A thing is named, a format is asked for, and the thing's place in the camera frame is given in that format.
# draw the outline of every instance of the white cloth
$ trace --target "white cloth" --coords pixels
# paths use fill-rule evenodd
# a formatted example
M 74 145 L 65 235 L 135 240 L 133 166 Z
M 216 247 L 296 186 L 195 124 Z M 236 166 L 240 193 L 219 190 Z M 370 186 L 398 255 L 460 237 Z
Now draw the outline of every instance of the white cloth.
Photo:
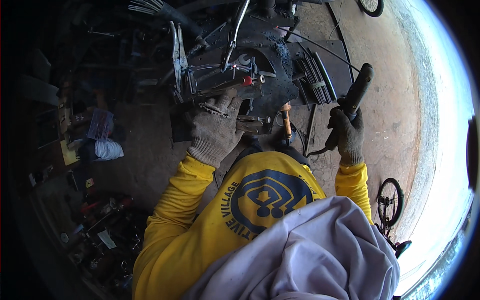
M 123 157 L 123 149 L 117 142 L 107 139 L 104 142 L 95 142 L 95 155 L 98 156 L 96 161 L 111 160 Z
M 400 268 L 393 249 L 349 198 L 294 210 L 215 261 L 183 299 L 387 299 Z

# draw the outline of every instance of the yellow long-sleeve shirt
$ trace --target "yellow long-sleeve shirt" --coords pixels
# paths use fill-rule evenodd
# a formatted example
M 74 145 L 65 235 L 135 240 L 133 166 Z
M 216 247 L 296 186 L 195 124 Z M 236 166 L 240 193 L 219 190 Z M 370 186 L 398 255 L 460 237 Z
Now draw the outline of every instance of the yellow long-sleeve shirt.
M 147 220 L 144 248 L 133 269 L 133 299 L 178 299 L 223 255 L 253 240 L 283 215 L 325 198 L 308 166 L 281 152 L 240 160 L 218 193 L 193 218 L 214 167 L 188 153 Z M 340 166 L 337 195 L 347 196 L 372 224 L 367 167 Z

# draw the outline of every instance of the bicycle tire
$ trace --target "bicycle tire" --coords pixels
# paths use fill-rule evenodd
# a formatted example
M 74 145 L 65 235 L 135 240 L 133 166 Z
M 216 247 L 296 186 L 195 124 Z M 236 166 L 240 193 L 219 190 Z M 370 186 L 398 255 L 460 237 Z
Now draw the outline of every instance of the bicycle tire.
M 373 12 L 365 7 L 365 5 L 363 4 L 364 1 L 368 0 L 359 0 L 359 5 L 363 9 L 363 11 L 370 17 L 379 17 L 384 12 L 384 0 L 377 0 L 377 8 Z
M 404 207 L 404 205 L 403 205 L 404 204 L 403 190 L 400 188 L 400 184 L 398 183 L 398 181 L 395 178 L 387 178 L 382 183 L 382 186 L 380 187 L 378 195 L 377 195 L 377 200 L 378 200 L 378 197 L 380 197 L 380 195 L 382 194 L 383 188 L 389 182 L 391 182 L 395 186 L 395 189 L 396 189 L 396 192 L 397 192 L 397 195 L 398 195 L 397 208 L 396 208 L 396 211 L 394 211 L 392 218 L 388 221 L 386 221 L 384 218 L 382 218 L 383 212 L 380 208 L 380 203 L 378 203 L 378 205 L 377 205 L 378 217 L 380 218 L 380 221 L 382 222 L 382 224 L 387 228 L 392 227 L 393 225 L 395 225 L 398 222 L 398 220 L 400 219 L 400 217 L 403 214 L 403 207 Z

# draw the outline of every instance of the shirt logo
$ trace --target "shirt logo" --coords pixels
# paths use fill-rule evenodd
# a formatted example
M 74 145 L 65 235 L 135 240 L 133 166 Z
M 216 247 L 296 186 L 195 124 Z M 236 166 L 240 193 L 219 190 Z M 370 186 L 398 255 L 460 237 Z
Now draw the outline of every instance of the shirt logo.
M 234 233 L 251 240 L 292 212 L 300 201 L 312 202 L 312 193 L 301 177 L 263 170 L 227 187 L 221 213 Z

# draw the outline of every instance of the gloved hand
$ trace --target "gloved hand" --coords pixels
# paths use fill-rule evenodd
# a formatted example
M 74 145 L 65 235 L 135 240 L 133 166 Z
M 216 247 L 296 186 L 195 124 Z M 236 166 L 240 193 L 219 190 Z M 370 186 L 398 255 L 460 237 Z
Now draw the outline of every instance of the gloved hand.
M 352 122 L 340 110 L 345 104 L 345 99 L 338 99 L 340 106 L 330 111 L 330 120 L 327 128 L 335 128 L 338 132 L 338 152 L 342 157 L 340 164 L 344 166 L 354 166 L 363 162 L 363 118 L 360 108 L 357 110 L 357 116 Z
M 199 106 L 203 112 L 193 118 L 192 145 L 187 149 L 195 159 L 220 167 L 220 162 L 239 143 L 243 131 L 236 130 L 242 99 L 237 90 L 226 91 L 218 100 L 208 99 Z

